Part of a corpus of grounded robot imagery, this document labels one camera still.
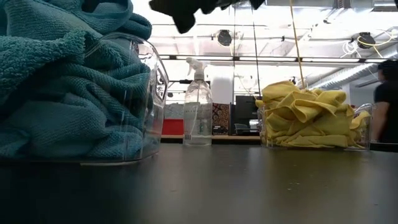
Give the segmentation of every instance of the clear plastic bottle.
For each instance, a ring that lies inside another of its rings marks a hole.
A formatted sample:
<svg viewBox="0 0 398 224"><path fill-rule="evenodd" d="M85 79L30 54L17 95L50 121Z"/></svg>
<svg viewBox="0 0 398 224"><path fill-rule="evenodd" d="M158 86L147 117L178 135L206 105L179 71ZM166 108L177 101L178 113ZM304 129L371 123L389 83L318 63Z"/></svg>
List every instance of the clear plastic bottle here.
<svg viewBox="0 0 398 224"><path fill-rule="evenodd" d="M213 101L210 87L204 81L205 65L193 58L187 58L187 62L195 69L195 79L185 93L183 144L210 146Z"/></svg>

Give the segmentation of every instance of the towel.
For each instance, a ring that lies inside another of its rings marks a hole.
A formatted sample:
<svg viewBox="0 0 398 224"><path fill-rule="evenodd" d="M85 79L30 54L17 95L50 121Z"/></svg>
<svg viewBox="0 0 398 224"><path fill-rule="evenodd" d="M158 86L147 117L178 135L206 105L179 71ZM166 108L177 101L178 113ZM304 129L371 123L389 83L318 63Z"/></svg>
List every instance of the towel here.
<svg viewBox="0 0 398 224"><path fill-rule="evenodd" d="M0 0L0 157L131 159L142 148L150 68L102 40L148 39L130 0Z"/></svg>
<svg viewBox="0 0 398 224"><path fill-rule="evenodd" d="M292 82L274 83L262 90L265 139L284 147L358 147L367 111L355 114L344 104L343 91L300 90Z"/></svg>

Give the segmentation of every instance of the countertop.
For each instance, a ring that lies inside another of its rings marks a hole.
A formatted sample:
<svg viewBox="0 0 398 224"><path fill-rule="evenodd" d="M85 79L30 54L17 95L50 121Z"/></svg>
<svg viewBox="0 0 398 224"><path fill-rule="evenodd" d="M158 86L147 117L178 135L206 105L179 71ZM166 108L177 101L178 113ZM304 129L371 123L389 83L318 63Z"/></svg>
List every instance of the countertop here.
<svg viewBox="0 0 398 224"><path fill-rule="evenodd" d="M183 148L122 167L0 167L1 223L395 224L398 154Z"/></svg>

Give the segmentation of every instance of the ceiling light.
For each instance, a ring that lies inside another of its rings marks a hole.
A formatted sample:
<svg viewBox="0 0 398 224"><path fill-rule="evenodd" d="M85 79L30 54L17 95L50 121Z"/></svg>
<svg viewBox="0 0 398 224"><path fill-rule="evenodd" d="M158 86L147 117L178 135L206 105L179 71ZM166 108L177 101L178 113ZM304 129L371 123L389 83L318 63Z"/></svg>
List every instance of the ceiling light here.
<svg viewBox="0 0 398 224"><path fill-rule="evenodd" d="M358 58L303 58L303 62L358 62Z"/></svg>
<svg viewBox="0 0 398 224"><path fill-rule="evenodd" d="M367 63L381 63L387 59L366 59L365 62Z"/></svg>
<svg viewBox="0 0 398 224"><path fill-rule="evenodd" d="M260 61L260 62L294 62L295 57L240 57L243 61Z"/></svg>
<svg viewBox="0 0 398 224"><path fill-rule="evenodd" d="M189 56L176 56L177 60L185 60L187 59ZM222 56L192 56L191 58L197 59L197 60L232 60L232 57L226 56L226 57L222 57Z"/></svg>

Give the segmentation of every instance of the glass jar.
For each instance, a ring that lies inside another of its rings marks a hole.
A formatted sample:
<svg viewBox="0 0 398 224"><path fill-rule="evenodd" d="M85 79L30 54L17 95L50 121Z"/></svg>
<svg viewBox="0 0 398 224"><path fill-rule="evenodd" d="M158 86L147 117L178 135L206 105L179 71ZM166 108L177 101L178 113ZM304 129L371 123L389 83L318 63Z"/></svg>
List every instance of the glass jar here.
<svg viewBox="0 0 398 224"><path fill-rule="evenodd" d="M81 58L46 64L10 96L18 106L2 105L0 158L126 162L159 150L169 78L155 47L112 33Z"/></svg>

